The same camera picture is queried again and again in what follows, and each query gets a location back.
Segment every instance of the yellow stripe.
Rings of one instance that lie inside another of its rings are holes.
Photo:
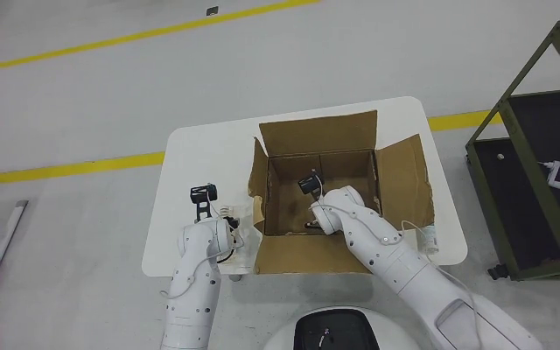
[[[464,113],[461,115],[444,115],[428,118],[431,131],[454,130],[477,127],[488,115],[489,110]],[[497,115],[492,124],[501,123]],[[0,173],[0,184],[29,181],[38,179],[59,178],[63,176],[89,174],[92,172],[110,172],[121,169],[137,168],[139,166],[161,165],[164,163],[165,152],[139,154],[129,157],[103,159],[93,162],[77,164],[55,165],[46,168],[11,171]]]
[[[34,61],[38,61],[38,60],[49,60],[49,59],[52,59],[54,57],[64,56],[64,55],[68,55],[68,54],[72,54],[72,53],[81,53],[81,52],[84,52],[84,51],[95,50],[95,49],[99,49],[99,48],[102,48],[102,47],[125,44],[125,43],[128,43],[130,41],[157,37],[157,36],[160,36],[160,35],[171,34],[171,33],[174,33],[174,32],[188,31],[188,30],[195,29],[195,28],[200,28],[200,27],[203,27],[203,26],[206,26],[206,25],[216,25],[218,23],[233,21],[234,19],[238,19],[238,18],[251,17],[251,16],[256,16],[256,15],[261,15],[261,14],[267,13],[267,12],[289,9],[291,7],[297,7],[297,6],[306,5],[306,4],[315,4],[315,3],[318,3],[318,2],[320,2],[320,0],[287,0],[287,1],[284,1],[284,2],[281,2],[281,3],[273,3],[273,4],[270,4],[270,5],[265,5],[265,6],[257,7],[257,8],[254,8],[254,9],[242,10],[242,11],[234,12],[234,13],[226,13],[226,14],[223,14],[223,15],[217,15],[217,16],[212,16],[212,17],[205,17],[205,18],[198,19],[198,20],[192,21],[192,22],[186,22],[186,23],[183,23],[183,24],[172,25],[170,27],[157,28],[157,29],[152,29],[150,31],[142,31],[142,32],[139,32],[139,33],[136,33],[136,34],[126,35],[126,36],[120,37],[120,38],[110,38],[110,39],[107,39],[107,40],[97,41],[97,42],[94,42],[94,43],[78,45],[78,46],[74,46],[74,47],[68,47],[68,48],[62,49],[62,50],[44,52],[44,53],[40,53],[40,54],[37,54],[37,55],[29,56],[29,57],[23,57],[21,59],[7,60],[7,61],[4,61],[4,62],[0,62],[0,67],[1,68],[6,68],[6,67],[17,66],[17,65],[23,65],[25,63],[30,63],[30,62],[34,62]]]
[[[46,168],[11,171],[0,173],[0,183],[59,178],[63,176],[110,172],[114,170],[137,168],[139,166],[161,165],[165,152],[139,154],[129,157],[95,160],[77,164],[47,166]]]
[[[444,115],[428,118],[430,130],[444,131],[452,129],[474,128],[482,124],[484,118],[490,113],[489,110],[481,110],[480,112],[463,113],[460,115]],[[502,123],[500,113],[498,113],[490,122],[491,124]]]

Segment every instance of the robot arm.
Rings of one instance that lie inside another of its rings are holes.
[[[194,188],[192,193],[200,189],[215,192],[215,186],[211,186]],[[216,258],[230,251],[231,232],[238,225],[229,217],[212,218],[210,200],[212,194],[204,191],[194,196],[197,223],[185,227],[178,238],[181,259],[173,271],[169,292],[163,292],[167,304],[162,350],[208,347],[221,285]],[[201,219],[201,213],[207,217]]]
[[[542,349],[502,309],[450,282],[351,186],[321,196],[311,210],[327,235],[344,232],[348,249],[420,316],[437,349]]]

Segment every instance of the white pole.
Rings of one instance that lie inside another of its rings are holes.
[[[10,218],[8,219],[8,224],[6,225],[6,236],[0,242],[0,262],[2,261],[2,258],[4,258],[4,253],[6,252],[6,249],[10,244],[11,237],[16,231],[16,227],[18,226],[21,214],[24,213],[25,206],[27,206],[27,200],[20,200],[18,203],[16,203],[14,211],[11,212]]]

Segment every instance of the white cable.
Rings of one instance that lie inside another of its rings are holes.
[[[427,234],[418,226],[416,226],[415,224],[413,224],[410,221],[407,220],[402,220],[401,221],[401,230],[402,230],[402,235],[404,235],[404,223],[407,223],[409,225],[411,225],[412,227],[416,228],[418,231],[420,231],[420,233],[424,236],[424,238],[427,238]],[[428,262],[430,262],[431,266],[433,266],[436,270],[438,270],[439,272],[441,272],[442,274],[444,274],[444,276],[450,278],[453,282],[455,282],[456,284],[460,285],[461,287],[463,287],[463,289],[466,291],[466,293],[468,294],[469,298],[471,299],[472,302],[472,311],[474,312],[474,329],[476,331],[476,338],[479,341],[479,349],[483,350],[484,349],[484,344],[482,343],[482,338],[480,337],[480,327],[479,327],[479,313],[477,311],[477,307],[476,307],[476,303],[474,302],[474,296],[473,293],[471,292],[471,290],[468,289],[468,287],[462,283],[458,278],[456,278],[454,275],[450,274],[447,271],[444,271],[443,269],[441,269],[439,266],[437,266],[431,259],[430,256],[426,254],[426,258],[428,259]]]

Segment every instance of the cardboard box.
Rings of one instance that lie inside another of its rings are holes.
[[[344,235],[325,235],[304,224],[314,220],[313,198],[298,181],[312,169],[328,192],[353,186],[366,206],[395,228],[407,220],[419,227],[434,221],[431,186],[420,136],[375,149],[377,111],[259,125],[265,153],[255,139],[248,194],[253,220],[262,233],[255,273],[364,272],[347,249]]]

